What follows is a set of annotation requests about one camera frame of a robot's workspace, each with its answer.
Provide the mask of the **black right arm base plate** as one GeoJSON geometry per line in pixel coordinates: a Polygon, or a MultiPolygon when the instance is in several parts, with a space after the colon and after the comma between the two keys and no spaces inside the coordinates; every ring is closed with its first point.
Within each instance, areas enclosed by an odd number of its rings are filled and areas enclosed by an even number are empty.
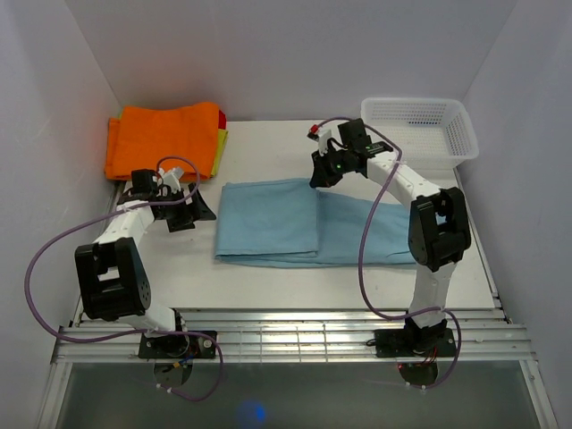
{"type": "Polygon", "coordinates": [[[417,345],[406,339],[404,329],[380,329],[374,331],[370,343],[378,358],[453,358],[457,352],[457,343],[449,328],[444,334],[417,345]]]}

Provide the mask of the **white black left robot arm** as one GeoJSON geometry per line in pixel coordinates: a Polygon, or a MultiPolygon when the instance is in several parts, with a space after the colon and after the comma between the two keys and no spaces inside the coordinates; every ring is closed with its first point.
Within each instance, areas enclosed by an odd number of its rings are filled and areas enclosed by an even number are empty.
{"type": "Polygon", "coordinates": [[[156,221],[166,222],[168,232],[193,229],[197,221],[214,221],[196,184],[185,191],[183,170],[142,169],[131,173],[131,187],[117,202],[118,215],[91,244],[75,250],[75,265],[84,312],[92,320],[120,321],[158,338],[170,357],[189,348],[180,314],[152,300],[139,243],[156,221]]]}

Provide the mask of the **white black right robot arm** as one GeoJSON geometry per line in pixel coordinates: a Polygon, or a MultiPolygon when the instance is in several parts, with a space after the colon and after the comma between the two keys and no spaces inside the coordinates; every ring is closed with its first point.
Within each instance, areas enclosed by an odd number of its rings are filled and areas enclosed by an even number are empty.
{"type": "Polygon", "coordinates": [[[403,151],[386,136],[373,141],[376,130],[360,119],[338,118],[335,139],[319,122],[308,131],[317,144],[312,155],[310,186],[331,188],[349,172],[380,185],[409,211],[408,249],[416,262],[413,298],[400,329],[374,335],[377,357],[437,357],[460,349],[460,330],[447,326],[446,299],[458,262],[471,246],[464,193],[442,188],[425,179],[403,161],[403,151]]]}

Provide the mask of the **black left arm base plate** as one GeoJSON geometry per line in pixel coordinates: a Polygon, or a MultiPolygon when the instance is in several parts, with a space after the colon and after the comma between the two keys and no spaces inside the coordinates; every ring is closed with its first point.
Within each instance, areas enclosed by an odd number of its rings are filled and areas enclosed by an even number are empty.
{"type": "Polygon", "coordinates": [[[210,359],[215,357],[216,331],[203,331],[200,336],[163,335],[148,338],[141,336],[138,357],[142,359],[186,358],[210,359]]]}

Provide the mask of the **light blue trousers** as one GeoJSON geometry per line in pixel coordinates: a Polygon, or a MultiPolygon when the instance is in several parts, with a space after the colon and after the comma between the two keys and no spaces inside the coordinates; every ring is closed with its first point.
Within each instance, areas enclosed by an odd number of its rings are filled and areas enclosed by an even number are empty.
{"type": "Polygon", "coordinates": [[[225,184],[214,256],[276,268],[415,262],[404,207],[312,189],[305,179],[225,184]]]}

